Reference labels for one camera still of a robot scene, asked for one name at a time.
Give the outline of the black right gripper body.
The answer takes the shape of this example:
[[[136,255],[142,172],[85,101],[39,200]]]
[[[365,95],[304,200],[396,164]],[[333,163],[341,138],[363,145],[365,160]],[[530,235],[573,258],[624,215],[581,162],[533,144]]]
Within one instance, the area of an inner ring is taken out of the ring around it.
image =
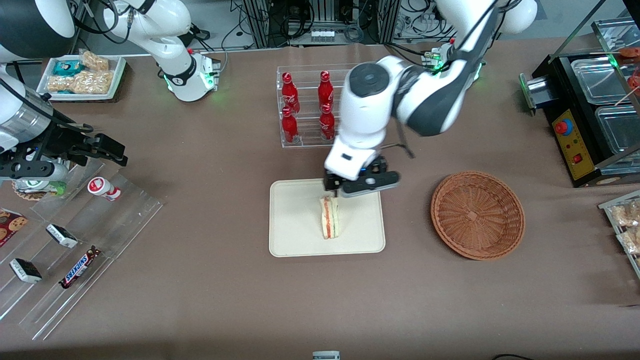
[[[51,159],[61,158],[78,166],[86,166],[89,158],[103,158],[103,153],[87,141],[93,138],[59,125],[49,125],[30,142],[37,155]]]

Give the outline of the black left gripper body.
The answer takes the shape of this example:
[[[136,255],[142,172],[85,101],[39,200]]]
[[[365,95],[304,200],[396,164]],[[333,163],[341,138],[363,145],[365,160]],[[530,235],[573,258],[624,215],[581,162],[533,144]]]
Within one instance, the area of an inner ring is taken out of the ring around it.
[[[341,188],[342,194],[369,194],[389,187],[389,171],[385,157],[375,157],[369,164],[356,170],[354,180],[325,170],[323,178],[325,191],[333,192]]]

